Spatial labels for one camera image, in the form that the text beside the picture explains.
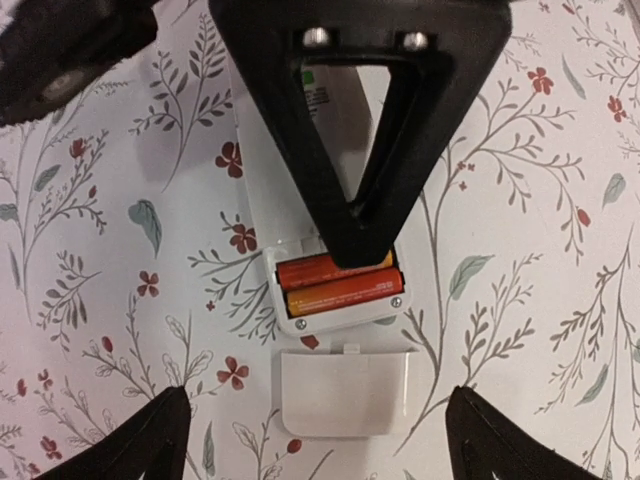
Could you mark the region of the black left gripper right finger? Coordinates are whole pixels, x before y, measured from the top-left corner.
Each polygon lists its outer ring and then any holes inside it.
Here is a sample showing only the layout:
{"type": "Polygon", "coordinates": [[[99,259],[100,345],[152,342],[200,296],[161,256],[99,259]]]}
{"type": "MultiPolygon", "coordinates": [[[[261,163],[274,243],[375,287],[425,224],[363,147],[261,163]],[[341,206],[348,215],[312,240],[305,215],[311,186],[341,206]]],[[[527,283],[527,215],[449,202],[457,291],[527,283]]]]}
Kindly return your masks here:
{"type": "Polygon", "coordinates": [[[455,479],[594,479],[528,435],[470,387],[454,388],[445,412],[455,479]]]}

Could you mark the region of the white battery cover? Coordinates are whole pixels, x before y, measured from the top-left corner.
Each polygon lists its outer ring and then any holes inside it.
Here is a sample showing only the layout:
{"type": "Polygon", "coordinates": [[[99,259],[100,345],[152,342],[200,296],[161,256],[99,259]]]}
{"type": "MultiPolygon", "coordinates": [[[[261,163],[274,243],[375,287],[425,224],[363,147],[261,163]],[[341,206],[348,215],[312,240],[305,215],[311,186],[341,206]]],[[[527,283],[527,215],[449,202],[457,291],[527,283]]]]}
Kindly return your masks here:
{"type": "Polygon", "coordinates": [[[418,351],[282,352],[281,418],[305,438],[351,439],[407,433],[428,393],[418,351]]]}

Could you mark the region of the white remote control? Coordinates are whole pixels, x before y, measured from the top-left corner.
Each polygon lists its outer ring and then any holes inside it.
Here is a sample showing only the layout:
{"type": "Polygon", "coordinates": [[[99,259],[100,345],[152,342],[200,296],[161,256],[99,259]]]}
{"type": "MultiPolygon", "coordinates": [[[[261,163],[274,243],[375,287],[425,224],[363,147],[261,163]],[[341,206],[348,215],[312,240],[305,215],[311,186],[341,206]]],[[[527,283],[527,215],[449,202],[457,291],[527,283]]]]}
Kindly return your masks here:
{"type": "Polygon", "coordinates": [[[368,323],[391,324],[411,304],[417,281],[409,262],[417,218],[399,233],[367,225],[353,203],[371,155],[382,103],[366,69],[312,65],[300,72],[296,98],[306,104],[300,125],[278,145],[238,69],[231,72],[248,202],[278,327],[305,337],[368,323]],[[343,269],[380,264],[389,251],[404,281],[400,294],[293,318],[277,283],[280,262],[329,254],[343,269]]]}

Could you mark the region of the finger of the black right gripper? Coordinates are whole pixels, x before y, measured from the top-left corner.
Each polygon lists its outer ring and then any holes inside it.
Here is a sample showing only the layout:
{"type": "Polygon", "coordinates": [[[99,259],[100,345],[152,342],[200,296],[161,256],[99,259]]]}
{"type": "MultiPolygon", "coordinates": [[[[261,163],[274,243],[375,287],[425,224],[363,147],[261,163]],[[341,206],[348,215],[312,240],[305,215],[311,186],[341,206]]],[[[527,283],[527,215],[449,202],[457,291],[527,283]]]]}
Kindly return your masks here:
{"type": "Polygon", "coordinates": [[[506,1],[213,1],[210,13],[328,253],[379,264],[511,34],[506,1]],[[379,123],[303,72],[380,67],[379,123]]]}

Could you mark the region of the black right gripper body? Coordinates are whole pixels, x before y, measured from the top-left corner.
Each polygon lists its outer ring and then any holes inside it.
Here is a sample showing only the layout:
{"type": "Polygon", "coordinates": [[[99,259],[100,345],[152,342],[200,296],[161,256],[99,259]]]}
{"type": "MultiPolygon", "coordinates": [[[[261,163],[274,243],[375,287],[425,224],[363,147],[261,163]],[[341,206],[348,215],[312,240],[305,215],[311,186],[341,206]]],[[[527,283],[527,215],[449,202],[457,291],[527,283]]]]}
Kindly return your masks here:
{"type": "Polygon", "coordinates": [[[19,1],[1,31],[1,123],[66,106],[157,36],[154,1],[19,1]]]}

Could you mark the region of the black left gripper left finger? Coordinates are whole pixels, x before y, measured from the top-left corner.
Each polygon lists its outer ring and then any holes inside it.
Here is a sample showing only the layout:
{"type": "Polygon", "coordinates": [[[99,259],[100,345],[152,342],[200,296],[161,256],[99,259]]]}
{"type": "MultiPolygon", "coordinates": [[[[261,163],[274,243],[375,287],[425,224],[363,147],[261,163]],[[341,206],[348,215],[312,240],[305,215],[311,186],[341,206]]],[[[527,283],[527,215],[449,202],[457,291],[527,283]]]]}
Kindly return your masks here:
{"type": "Polygon", "coordinates": [[[181,479],[190,424],[186,390],[168,387],[96,445],[39,477],[181,479]]]}

